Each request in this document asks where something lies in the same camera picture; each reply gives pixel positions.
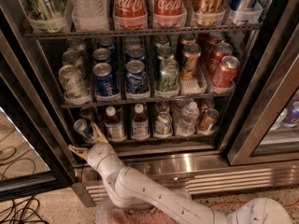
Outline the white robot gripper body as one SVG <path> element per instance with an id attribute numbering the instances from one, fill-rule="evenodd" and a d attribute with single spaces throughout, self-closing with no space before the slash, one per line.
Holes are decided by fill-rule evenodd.
<path id="1" fill-rule="evenodd" d="M 87 154 L 87 163 L 97 172 L 107 171 L 116 159 L 117 155 L 109 143 L 98 143 Z"/>

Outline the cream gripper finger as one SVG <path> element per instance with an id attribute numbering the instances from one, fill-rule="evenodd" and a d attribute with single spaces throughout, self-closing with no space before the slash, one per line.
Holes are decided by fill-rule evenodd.
<path id="1" fill-rule="evenodd" d="M 107 143 L 107 138 L 104 136 L 100 128 L 94 123 L 91 123 L 93 128 L 93 142 L 96 143 Z"/>
<path id="2" fill-rule="evenodd" d="M 81 157 L 83 160 L 87 160 L 89 149 L 86 147 L 74 147 L 73 145 L 68 146 L 69 150 Z"/>

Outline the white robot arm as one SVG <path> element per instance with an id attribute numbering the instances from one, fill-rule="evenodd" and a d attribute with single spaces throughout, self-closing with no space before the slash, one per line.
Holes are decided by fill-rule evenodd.
<path id="1" fill-rule="evenodd" d="M 74 130 L 92 140 L 93 146 L 69 149 L 102 177 L 110 200 L 118 207 L 150 203 L 179 224 L 292 224 L 285 208 L 269 198 L 253 199 L 229 215 L 201 205 L 125 165 L 95 123 L 79 119 Z"/>

